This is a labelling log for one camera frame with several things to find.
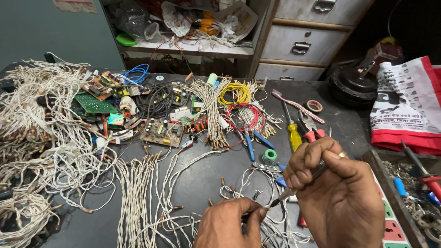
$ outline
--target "solder wire spool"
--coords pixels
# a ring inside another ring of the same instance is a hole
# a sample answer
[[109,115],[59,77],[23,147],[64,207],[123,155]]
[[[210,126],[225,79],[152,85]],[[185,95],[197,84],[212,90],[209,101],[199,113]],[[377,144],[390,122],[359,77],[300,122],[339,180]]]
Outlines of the solder wire spool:
[[276,158],[277,158],[277,153],[272,149],[266,150],[265,154],[263,154],[262,156],[262,160],[266,165],[272,165]]

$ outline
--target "yellow wire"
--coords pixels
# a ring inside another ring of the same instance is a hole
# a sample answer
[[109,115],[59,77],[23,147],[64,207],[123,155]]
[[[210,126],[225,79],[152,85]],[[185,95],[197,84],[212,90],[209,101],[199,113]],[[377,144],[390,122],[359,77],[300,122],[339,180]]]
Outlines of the yellow wire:
[[227,84],[220,94],[220,96],[217,98],[220,104],[222,105],[229,105],[233,104],[230,101],[226,101],[224,99],[224,95],[227,93],[227,91],[233,91],[233,93],[238,96],[236,102],[239,103],[247,103],[251,100],[251,92],[250,89],[245,84],[241,83],[229,83]]

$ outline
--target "drawer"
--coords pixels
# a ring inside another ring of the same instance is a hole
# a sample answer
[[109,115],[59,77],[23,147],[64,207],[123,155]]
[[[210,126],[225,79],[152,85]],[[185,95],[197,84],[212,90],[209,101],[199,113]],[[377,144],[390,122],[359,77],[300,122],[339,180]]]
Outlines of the drawer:
[[[280,0],[276,18],[352,26],[365,13],[372,1],[336,0],[332,6],[331,1]],[[332,6],[332,9],[321,12],[314,8],[317,2],[317,7],[325,9]]]
[[268,77],[268,79],[274,80],[286,78],[297,81],[316,81],[324,70],[324,68],[260,63],[254,78],[265,79],[265,77]]
[[[344,31],[272,25],[262,58],[326,64],[345,35]],[[292,51],[295,45],[299,53]]]

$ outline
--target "white shelf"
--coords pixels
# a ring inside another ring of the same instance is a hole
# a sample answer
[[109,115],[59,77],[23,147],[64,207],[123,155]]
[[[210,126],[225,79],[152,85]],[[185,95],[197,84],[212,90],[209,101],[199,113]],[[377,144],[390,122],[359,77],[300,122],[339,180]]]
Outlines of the white shelf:
[[[193,56],[213,56],[213,57],[223,57],[223,58],[234,58],[234,59],[249,59],[253,56],[253,49],[248,47],[227,47],[225,45],[221,45],[217,43],[213,48],[209,45],[204,46],[204,44],[208,44],[209,42],[205,39],[201,39],[203,47],[208,47],[202,51],[199,50],[200,43],[198,42],[195,45],[195,40],[184,40],[184,43],[181,41],[178,42],[178,45],[183,49],[184,55],[193,55]],[[145,53],[166,53],[166,54],[181,54],[181,51],[174,45],[170,47],[170,43],[167,42],[157,48],[161,43],[150,43],[146,41],[142,41],[134,46],[119,46],[122,51],[130,51],[130,52],[145,52]]]

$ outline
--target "drawer handle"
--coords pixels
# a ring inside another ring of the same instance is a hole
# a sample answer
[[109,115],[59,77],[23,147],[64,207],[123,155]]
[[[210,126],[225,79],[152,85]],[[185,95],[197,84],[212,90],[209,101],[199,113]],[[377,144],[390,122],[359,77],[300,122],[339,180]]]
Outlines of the drawer handle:
[[307,43],[306,41],[296,42],[296,43],[294,43],[294,47],[292,48],[292,52],[294,54],[305,54],[308,52],[310,46],[311,46],[311,44]]
[[294,78],[292,78],[292,77],[290,77],[290,76],[286,76],[286,77],[280,77],[279,80],[292,81],[292,80],[294,80]]
[[334,7],[335,1],[337,0],[317,0],[313,9],[320,12],[329,12]]

